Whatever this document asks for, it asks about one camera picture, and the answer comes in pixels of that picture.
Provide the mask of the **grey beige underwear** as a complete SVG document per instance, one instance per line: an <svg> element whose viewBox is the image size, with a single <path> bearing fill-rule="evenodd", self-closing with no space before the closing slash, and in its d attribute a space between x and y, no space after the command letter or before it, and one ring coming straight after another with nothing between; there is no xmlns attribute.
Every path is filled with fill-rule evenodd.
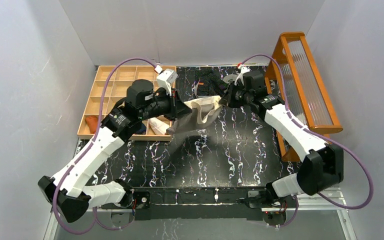
<svg viewBox="0 0 384 240"><path fill-rule="evenodd" d="M219 95L196 98L184 102L192 112L176 120L167 128L168 135L180 134L209 127L220 115L223 106L219 104Z"/></svg>

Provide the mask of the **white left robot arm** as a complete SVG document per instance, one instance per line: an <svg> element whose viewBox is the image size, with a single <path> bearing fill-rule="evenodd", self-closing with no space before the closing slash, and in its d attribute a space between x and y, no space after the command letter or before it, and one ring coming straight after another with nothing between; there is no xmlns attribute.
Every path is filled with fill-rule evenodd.
<svg viewBox="0 0 384 240"><path fill-rule="evenodd" d="M131 195L131 187L122 180L88 186L95 171L141 129L143 121L160 116L173 121L191 112L175 88L154 91L149 80L135 80L84 148L53 176L42 176L38 187L53 210L68 223L80 219L88 209L121 204Z"/></svg>

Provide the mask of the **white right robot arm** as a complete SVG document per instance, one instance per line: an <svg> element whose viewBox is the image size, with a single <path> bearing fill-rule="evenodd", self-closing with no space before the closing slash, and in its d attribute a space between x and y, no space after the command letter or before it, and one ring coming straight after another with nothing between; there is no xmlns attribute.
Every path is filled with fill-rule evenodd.
<svg viewBox="0 0 384 240"><path fill-rule="evenodd" d="M273 204L290 195L315 195L344 179L344 151L335 144L308 132L278 95L268 93L263 74L249 71L228 84L220 104L229 108L248 106L274 128L297 153L301 166L297 173L269 182L259 199Z"/></svg>

